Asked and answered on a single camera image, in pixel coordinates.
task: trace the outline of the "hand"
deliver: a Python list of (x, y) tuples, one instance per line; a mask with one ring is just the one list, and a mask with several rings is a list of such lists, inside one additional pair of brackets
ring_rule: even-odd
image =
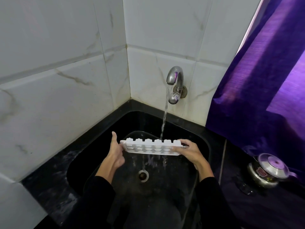
[(185, 156), (192, 162), (199, 173), (199, 180), (202, 181), (207, 177), (214, 177), (210, 164), (201, 154), (196, 143), (186, 139), (179, 139), (182, 143), (188, 145), (188, 148), (174, 147), (173, 150)]
[(110, 184), (117, 168), (125, 163), (125, 159), (123, 157), (124, 148), (121, 144), (118, 144), (116, 138), (116, 133), (112, 132), (109, 153), (101, 163), (101, 166), (96, 173), (96, 176), (105, 178)]

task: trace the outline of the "ice cube tray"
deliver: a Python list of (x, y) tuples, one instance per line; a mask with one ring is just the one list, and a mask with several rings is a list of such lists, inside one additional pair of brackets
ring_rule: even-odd
[(134, 139), (127, 138), (126, 140), (121, 140), (120, 143), (123, 145), (124, 149), (129, 153), (136, 154), (157, 154), (157, 155), (174, 155), (177, 156), (179, 153), (173, 152), (173, 146), (183, 147), (181, 141), (174, 140), (162, 140), (156, 139), (152, 141), (151, 139)]

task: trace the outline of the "sink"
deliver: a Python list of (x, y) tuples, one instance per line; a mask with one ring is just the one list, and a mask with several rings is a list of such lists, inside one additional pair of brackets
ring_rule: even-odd
[[(141, 111), (125, 114), (88, 145), (71, 162), (67, 181), (79, 195), (86, 189), (109, 151), (111, 131), (118, 141), (128, 137), (158, 139), (162, 119)], [(197, 143), (208, 160), (209, 147), (203, 138), (166, 122), (164, 139), (189, 139)], [(198, 173), (182, 155), (123, 153), (125, 164), (115, 173), (115, 200), (108, 215), (113, 228), (193, 228), (200, 220), (194, 188)]]

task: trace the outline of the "chrome faucet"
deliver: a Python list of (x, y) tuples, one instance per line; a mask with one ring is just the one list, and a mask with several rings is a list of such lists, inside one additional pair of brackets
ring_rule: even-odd
[(166, 78), (168, 85), (174, 85), (176, 81), (177, 85), (174, 86), (173, 92), (170, 94), (168, 100), (170, 104), (177, 104), (178, 100), (185, 98), (188, 94), (188, 90), (183, 86), (183, 70), (179, 66), (172, 67)]

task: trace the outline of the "black sleeve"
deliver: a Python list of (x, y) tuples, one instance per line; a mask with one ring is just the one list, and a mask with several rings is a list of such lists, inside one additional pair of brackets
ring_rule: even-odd
[(73, 207), (62, 228), (109, 228), (106, 222), (115, 192), (108, 181), (95, 176)]
[(195, 191), (203, 228), (240, 228), (215, 177), (203, 179)]

